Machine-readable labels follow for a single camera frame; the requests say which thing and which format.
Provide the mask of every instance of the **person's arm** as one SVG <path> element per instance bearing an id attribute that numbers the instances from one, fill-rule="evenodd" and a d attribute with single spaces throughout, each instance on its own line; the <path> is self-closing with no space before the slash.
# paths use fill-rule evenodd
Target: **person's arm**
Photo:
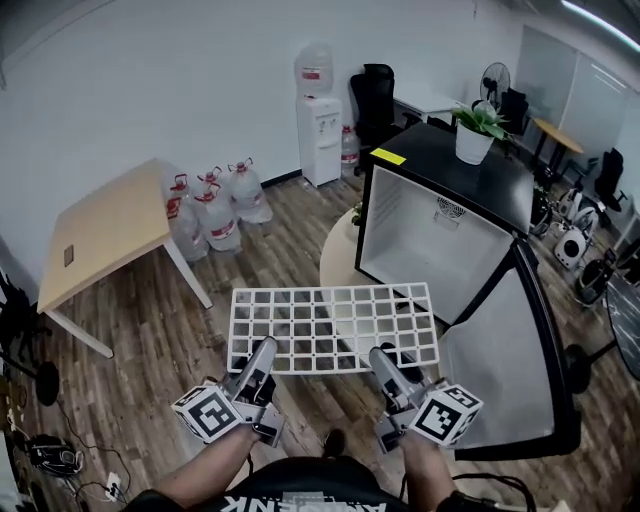
<path id="1" fill-rule="evenodd" d="M 407 474 L 409 505 L 416 512 L 435 511 L 456 486 L 438 446 L 407 430 L 400 439 Z"/>
<path id="2" fill-rule="evenodd" d="M 190 508 L 221 495 L 259 439 L 250 425 L 240 425 L 163 478 L 155 490 L 182 508 Z"/>

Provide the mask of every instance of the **green plant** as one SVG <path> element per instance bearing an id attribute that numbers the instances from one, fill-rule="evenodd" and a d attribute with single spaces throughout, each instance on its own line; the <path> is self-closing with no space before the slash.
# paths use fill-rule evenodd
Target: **green plant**
<path id="1" fill-rule="evenodd" d="M 464 126 L 472 132 L 495 137 L 498 140 L 504 140 L 511 135 L 500 126 L 505 120 L 499 116 L 491 104 L 487 101 L 481 101 L 473 110 L 466 105 L 460 105 L 451 110 L 451 114 Z"/>
<path id="2" fill-rule="evenodd" d="M 353 216 L 351 217 L 351 224 L 354 226 L 360 225 L 360 218 L 362 216 L 362 202 L 356 203 L 353 207 Z"/>

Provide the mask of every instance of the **water bottle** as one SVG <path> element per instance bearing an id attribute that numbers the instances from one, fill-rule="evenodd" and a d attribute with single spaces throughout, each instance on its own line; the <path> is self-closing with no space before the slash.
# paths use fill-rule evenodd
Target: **water bottle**
<path id="1" fill-rule="evenodd" d="M 209 252 L 207 241 L 200 230 L 198 219 L 190 208 L 181 207 L 182 199 L 174 197 L 167 201 L 167 219 L 171 238 L 189 262 L 204 258 Z"/>
<path id="2" fill-rule="evenodd" d="M 228 166 L 231 171 L 231 203 L 243 221 L 249 224 L 269 222 L 273 211 L 262 190 L 260 178 L 247 164 L 253 164 L 253 160 L 247 158 L 235 166 Z"/>
<path id="3" fill-rule="evenodd" d="M 220 174 L 222 174 L 222 169 L 217 165 L 213 168 L 213 171 L 208 171 L 204 176 L 198 175 L 198 179 L 202 182 L 202 185 L 206 188 L 209 185 L 213 185 L 215 188 L 219 188 L 216 197 L 222 194 L 227 201 L 231 201 L 231 197 L 229 197 L 228 187 L 222 187 L 218 181 L 220 178 Z"/>
<path id="4" fill-rule="evenodd" d="M 342 127 L 342 172 L 353 173 L 360 160 L 360 141 L 350 126 Z"/>
<path id="5" fill-rule="evenodd" d="M 294 62 L 298 97 L 327 96 L 333 87 L 333 55 L 326 43 L 310 43 Z"/>
<path id="6" fill-rule="evenodd" d="M 216 251 L 230 251 L 241 246 L 240 230 L 229 201 L 218 194 L 220 185 L 211 184 L 202 196 L 196 196 L 197 212 L 204 236 Z"/>
<path id="7" fill-rule="evenodd" d="M 181 199 L 182 205 L 187 205 L 187 208 L 193 209 L 194 203 L 191 196 L 191 189 L 189 188 L 189 184 L 187 183 L 187 175 L 186 174 L 176 174 L 175 176 L 176 184 L 171 187 L 171 197 L 178 197 Z"/>

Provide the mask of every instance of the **chair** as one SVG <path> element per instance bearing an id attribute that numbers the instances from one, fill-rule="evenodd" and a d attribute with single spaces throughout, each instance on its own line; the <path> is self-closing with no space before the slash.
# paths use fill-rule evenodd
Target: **chair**
<path id="1" fill-rule="evenodd" d="M 567 161 L 567 164 L 564 166 L 564 169 L 562 170 L 558 178 L 562 178 L 567 172 L 567 169 L 571 169 L 573 172 L 578 174 L 578 179 L 573 184 L 573 186 L 575 187 L 577 185 L 580 185 L 582 183 L 582 178 L 591 174 L 591 171 L 595 169 L 599 161 L 600 161 L 600 158 L 598 157 L 589 158 L 589 160 L 587 160 L 587 166 L 583 167 L 582 165 L 580 165 L 578 162 L 576 162 L 571 158 L 569 159 L 569 161 Z"/>
<path id="2" fill-rule="evenodd" d="M 38 327 L 37 304 L 30 304 L 29 297 L 21 288 L 16 288 L 11 284 L 9 277 L 5 281 L 0 272 L 0 288 L 5 296 L 5 303 L 0 302 L 0 346 L 5 354 L 10 354 L 11 343 L 22 334 L 18 358 L 24 361 L 23 352 L 26 348 L 29 351 L 29 360 L 35 367 L 36 360 L 33 356 L 33 337 L 41 332 L 51 336 L 51 329 Z"/>
<path id="3" fill-rule="evenodd" d="M 360 162 L 369 166 L 368 148 L 379 146 L 403 130 L 393 124 L 393 70 L 386 64 L 365 64 L 364 73 L 353 75 L 350 84 L 359 110 L 356 134 L 363 147 Z M 407 118 L 404 129 L 421 121 L 413 114 L 404 116 Z"/>
<path id="4" fill-rule="evenodd" d="M 529 117 L 527 116 L 529 103 L 526 98 L 526 94 L 511 88 L 502 93 L 502 105 L 498 113 L 505 119 L 502 127 L 511 135 L 524 135 L 527 129 L 529 124 Z M 520 148 L 512 140 L 505 140 L 505 156 L 509 156 L 510 147 L 514 148 L 517 156 L 520 157 Z"/>
<path id="5" fill-rule="evenodd" d="M 624 192 L 620 191 L 620 196 L 615 197 L 618 181 L 624 169 L 624 158 L 616 150 L 612 148 L 602 157 L 602 172 L 600 177 L 594 182 L 594 190 L 600 200 L 607 208 L 611 208 L 614 212 L 621 212 L 622 207 L 620 201 L 627 199 Z"/>

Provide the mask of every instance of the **white plastic grid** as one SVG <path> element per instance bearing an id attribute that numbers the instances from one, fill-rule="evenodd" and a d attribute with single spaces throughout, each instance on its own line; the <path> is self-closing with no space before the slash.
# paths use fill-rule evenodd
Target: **white plastic grid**
<path id="1" fill-rule="evenodd" d="M 370 371 L 369 351 L 387 342 L 399 368 L 440 359 L 426 283 L 235 289 L 228 371 L 239 372 L 266 336 L 278 342 L 272 373 L 281 375 Z"/>

